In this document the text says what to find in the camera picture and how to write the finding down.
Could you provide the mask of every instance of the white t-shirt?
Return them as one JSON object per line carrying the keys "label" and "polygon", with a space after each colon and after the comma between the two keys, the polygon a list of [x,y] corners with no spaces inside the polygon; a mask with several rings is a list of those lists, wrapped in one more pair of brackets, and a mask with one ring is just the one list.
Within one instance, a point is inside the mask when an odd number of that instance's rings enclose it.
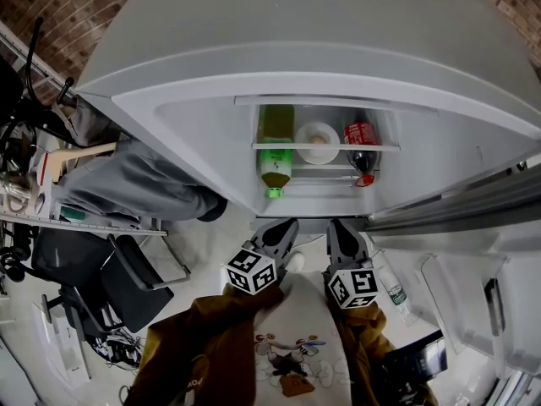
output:
{"label": "white t-shirt", "polygon": [[288,273],[284,300],[254,319],[257,406],[351,405],[346,355],[320,272]]}

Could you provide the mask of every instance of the plastic bottle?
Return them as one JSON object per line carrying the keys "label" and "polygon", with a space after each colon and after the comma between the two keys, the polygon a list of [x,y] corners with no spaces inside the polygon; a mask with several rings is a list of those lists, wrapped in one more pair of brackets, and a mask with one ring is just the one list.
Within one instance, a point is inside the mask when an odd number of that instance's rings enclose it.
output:
{"label": "plastic bottle", "polygon": [[406,292],[404,292],[400,281],[387,266],[382,266],[379,270],[379,274],[385,290],[400,313],[400,317],[406,326],[411,326],[418,319],[418,316],[413,314],[411,302],[407,297]]}
{"label": "plastic bottle", "polygon": [[[293,105],[267,105],[260,118],[262,143],[293,143],[295,108]],[[283,196],[283,187],[291,179],[293,149],[264,149],[260,153],[261,179],[270,199]]]}
{"label": "plastic bottle", "polygon": [[[378,145],[374,125],[366,115],[359,112],[357,122],[344,128],[344,143],[347,145]],[[361,177],[355,186],[365,187],[374,183],[374,169],[380,160],[378,151],[346,151],[346,157]]]}

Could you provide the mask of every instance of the person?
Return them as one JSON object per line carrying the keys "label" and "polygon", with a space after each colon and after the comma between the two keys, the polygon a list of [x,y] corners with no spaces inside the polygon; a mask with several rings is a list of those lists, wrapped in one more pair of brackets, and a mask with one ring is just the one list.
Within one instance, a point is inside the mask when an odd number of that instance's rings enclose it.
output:
{"label": "person", "polygon": [[394,349],[376,303],[341,310],[321,272],[283,272],[256,295],[227,285],[152,325],[125,406],[437,404],[380,378]]}

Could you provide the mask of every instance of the red label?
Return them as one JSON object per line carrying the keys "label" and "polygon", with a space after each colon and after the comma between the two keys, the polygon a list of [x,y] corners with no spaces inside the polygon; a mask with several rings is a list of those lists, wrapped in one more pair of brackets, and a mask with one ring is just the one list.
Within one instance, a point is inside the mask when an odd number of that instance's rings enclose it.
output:
{"label": "red label", "polygon": [[358,122],[344,129],[344,143],[347,145],[377,145],[374,126],[370,122]]}
{"label": "red label", "polygon": [[357,179],[357,182],[355,182],[355,186],[358,186],[359,188],[363,188],[365,186],[369,186],[373,184],[375,181],[375,176],[373,174],[367,174],[366,176],[361,176]]}

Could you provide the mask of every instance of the black shoe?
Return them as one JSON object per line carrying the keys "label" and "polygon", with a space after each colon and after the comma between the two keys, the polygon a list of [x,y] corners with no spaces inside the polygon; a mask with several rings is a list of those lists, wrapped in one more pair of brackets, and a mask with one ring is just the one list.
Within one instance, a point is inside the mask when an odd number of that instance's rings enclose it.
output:
{"label": "black shoe", "polygon": [[203,216],[197,218],[198,220],[202,222],[213,222],[223,215],[223,212],[225,212],[227,208],[227,199],[224,199],[218,194],[216,194],[216,197],[218,198],[218,204],[216,207],[210,209]]}

